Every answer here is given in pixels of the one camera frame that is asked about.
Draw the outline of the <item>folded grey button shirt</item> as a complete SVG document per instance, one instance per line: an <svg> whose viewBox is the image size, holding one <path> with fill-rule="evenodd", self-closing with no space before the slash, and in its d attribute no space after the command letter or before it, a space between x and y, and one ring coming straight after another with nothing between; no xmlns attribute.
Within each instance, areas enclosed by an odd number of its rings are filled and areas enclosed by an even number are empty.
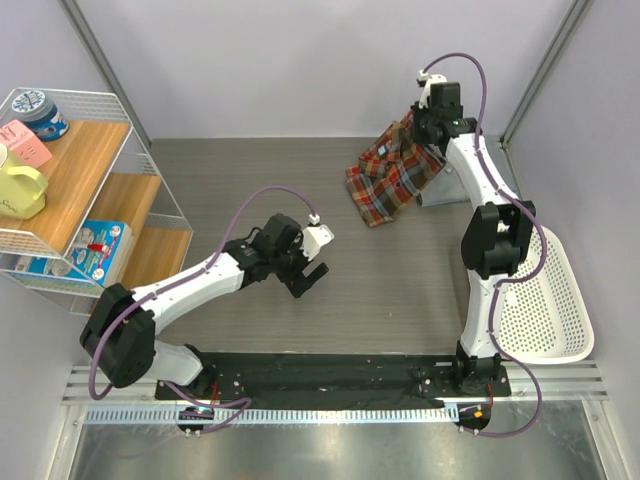
<svg viewBox="0 0 640 480"><path fill-rule="evenodd" d="M419 206L465 202L469 196L464 189L456 170L447 164L419 193L416 202Z"/></svg>

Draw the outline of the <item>white perforated plastic basket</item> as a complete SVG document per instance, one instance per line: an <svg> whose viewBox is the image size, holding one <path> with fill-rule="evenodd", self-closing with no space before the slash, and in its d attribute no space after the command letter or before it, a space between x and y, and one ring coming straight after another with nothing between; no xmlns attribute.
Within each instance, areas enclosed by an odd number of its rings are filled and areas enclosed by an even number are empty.
<svg viewBox="0 0 640 480"><path fill-rule="evenodd" d="M543 232L543 268L534 278L505 289L498 342L523 363L578 362L592 352L593 328L561 241L551 230Z"/></svg>

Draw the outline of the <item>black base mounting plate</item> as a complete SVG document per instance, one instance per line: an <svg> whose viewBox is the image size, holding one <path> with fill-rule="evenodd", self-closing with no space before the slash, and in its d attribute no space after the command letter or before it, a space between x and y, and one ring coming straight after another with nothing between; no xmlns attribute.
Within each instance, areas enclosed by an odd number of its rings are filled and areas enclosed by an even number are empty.
<svg viewBox="0 0 640 480"><path fill-rule="evenodd" d="M258 408L279 400L431 400L511 395L496 357L405 354L199 354L203 371L185 393L223 401L250 397Z"/></svg>

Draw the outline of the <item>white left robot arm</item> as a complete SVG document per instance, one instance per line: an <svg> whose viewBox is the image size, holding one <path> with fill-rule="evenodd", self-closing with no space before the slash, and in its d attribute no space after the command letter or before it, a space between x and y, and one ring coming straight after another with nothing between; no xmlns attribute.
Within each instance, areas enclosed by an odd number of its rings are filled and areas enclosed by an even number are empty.
<svg viewBox="0 0 640 480"><path fill-rule="evenodd" d="M240 291L274 275L295 298L328 272L319 264L305 269L334 234L325 224L301 226L277 213L264 227L195 266L134 289L120 283L106 288L80 336L91 357L91 373L103 373L110 388L122 389L142 378L173 384L190 398L205 397L216 380L214 366L190 345L158 340L171 323L218 297Z"/></svg>

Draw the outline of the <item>yellow plastic pitcher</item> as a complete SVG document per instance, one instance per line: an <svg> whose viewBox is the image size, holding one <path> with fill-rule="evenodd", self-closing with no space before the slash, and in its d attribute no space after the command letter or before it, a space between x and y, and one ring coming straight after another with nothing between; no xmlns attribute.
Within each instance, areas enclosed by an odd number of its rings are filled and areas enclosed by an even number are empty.
<svg viewBox="0 0 640 480"><path fill-rule="evenodd" d="M28 220L46 204L47 178L1 145L1 215Z"/></svg>

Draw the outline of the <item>pink small box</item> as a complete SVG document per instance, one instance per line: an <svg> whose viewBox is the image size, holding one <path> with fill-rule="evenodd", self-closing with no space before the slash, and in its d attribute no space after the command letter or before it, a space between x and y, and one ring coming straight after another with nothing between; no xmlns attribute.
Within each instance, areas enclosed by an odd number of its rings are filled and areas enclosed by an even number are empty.
<svg viewBox="0 0 640 480"><path fill-rule="evenodd" d="M25 165L39 169L53 154L22 122L12 120L1 127L1 143Z"/></svg>

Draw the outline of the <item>aluminium frame rail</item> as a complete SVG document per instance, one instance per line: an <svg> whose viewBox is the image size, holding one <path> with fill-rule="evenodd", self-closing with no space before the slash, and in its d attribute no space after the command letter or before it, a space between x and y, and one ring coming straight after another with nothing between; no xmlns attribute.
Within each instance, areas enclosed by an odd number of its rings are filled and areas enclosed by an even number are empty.
<svg viewBox="0 0 640 480"><path fill-rule="evenodd" d="M593 360L562 365L530 365L544 400L608 400L609 394L600 371ZM512 399L532 401L535 398L533 381L513 362L506 363ZM88 392L88 366L74 366L62 394L62 405L92 405ZM112 404L150 403L153 401L156 381L143 378L124 389L112 389L104 402Z"/></svg>

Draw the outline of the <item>blue round tin can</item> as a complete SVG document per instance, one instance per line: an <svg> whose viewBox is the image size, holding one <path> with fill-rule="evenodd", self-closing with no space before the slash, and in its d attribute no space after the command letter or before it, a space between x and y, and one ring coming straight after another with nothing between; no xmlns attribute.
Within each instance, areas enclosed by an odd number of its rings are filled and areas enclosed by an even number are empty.
<svg viewBox="0 0 640 480"><path fill-rule="evenodd" d="M11 103L17 119L42 142L61 138L69 129L61 111L53 100L41 90L28 90L18 94Z"/></svg>

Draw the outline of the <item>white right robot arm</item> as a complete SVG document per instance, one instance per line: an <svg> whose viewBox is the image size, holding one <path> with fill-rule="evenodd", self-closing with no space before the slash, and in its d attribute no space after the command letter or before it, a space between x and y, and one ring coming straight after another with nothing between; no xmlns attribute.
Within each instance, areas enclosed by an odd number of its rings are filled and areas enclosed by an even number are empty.
<svg viewBox="0 0 640 480"><path fill-rule="evenodd" d="M416 143L439 150L466 191L473 215L461 240L470 299L466 326L456 347L451 380L472 395L498 376L502 354L497 329L506 281L526 259L535 207L517 203L486 148L479 123L465 117L461 86L439 74L421 74L419 100L412 106Z"/></svg>

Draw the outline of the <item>blue product box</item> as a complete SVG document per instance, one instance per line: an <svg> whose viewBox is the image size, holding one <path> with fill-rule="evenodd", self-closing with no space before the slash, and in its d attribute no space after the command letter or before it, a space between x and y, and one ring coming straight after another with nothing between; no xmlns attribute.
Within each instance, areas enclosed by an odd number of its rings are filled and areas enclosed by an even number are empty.
<svg viewBox="0 0 640 480"><path fill-rule="evenodd" d="M9 275L36 289L96 291L117 282L133 233L124 222L87 219L63 259L20 256Z"/></svg>

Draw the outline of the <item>red brown plaid shirt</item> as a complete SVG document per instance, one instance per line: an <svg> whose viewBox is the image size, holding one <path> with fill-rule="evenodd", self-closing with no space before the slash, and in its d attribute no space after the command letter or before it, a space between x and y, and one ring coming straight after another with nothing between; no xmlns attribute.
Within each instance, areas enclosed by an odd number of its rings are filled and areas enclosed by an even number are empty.
<svg viewBox="0 0 640 480"><path fill-rule="evenodd" d="M441 155L414 140L413 126L408 111L346 170L347 192L370 228L394 221L444 168Z"/></svg>

